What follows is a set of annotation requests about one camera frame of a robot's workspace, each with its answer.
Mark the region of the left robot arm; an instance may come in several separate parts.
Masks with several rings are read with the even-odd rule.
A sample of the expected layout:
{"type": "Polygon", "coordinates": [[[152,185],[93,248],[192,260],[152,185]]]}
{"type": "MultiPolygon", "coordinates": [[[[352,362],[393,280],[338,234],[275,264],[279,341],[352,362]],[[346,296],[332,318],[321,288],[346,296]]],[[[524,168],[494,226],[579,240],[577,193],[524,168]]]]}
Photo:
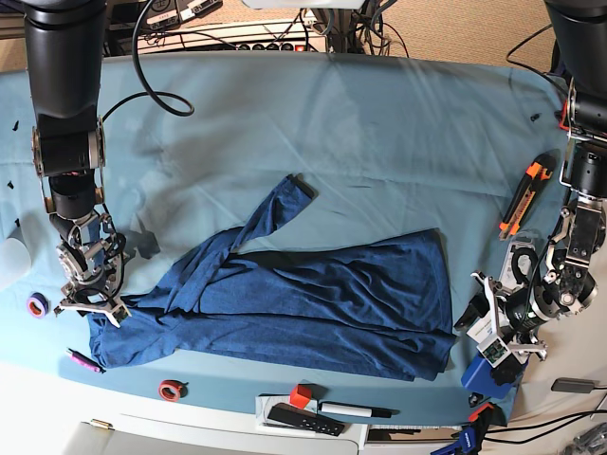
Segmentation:
{"type": "Polygon", "coordinates": [[[512,234],[554,171],[567,194],[543,251],[519,248],[512,254],[517,285],[509,289],[474,272],[483,290],[455,324],[462,330],[489,319],[476,361],[501,380],[520,373],[530,355],[545,355],[544,343],[535,337],[541,325],[577,315],[592,302],[597,285],[590,262],[606,239],[606,4],[548,1],[545,7],[568,78],[560,122],[567,149],[561,164],[542,154],[527,169],[508,208],[503,235],[512,234]]]}

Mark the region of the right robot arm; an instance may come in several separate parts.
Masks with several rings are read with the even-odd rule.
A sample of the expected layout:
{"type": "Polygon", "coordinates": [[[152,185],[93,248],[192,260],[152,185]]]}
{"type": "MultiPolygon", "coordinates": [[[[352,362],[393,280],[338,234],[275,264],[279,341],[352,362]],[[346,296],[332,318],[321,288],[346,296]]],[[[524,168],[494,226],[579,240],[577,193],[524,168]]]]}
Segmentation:
{"type": "Polygon", "coordinates": [[[105,206],[105,140],[98,115],[106,4],[26,1],[25,40],[35,114],[32,153],[67,278],[55,313],[129,317],[120,299],[125,238],[105,206]]]}

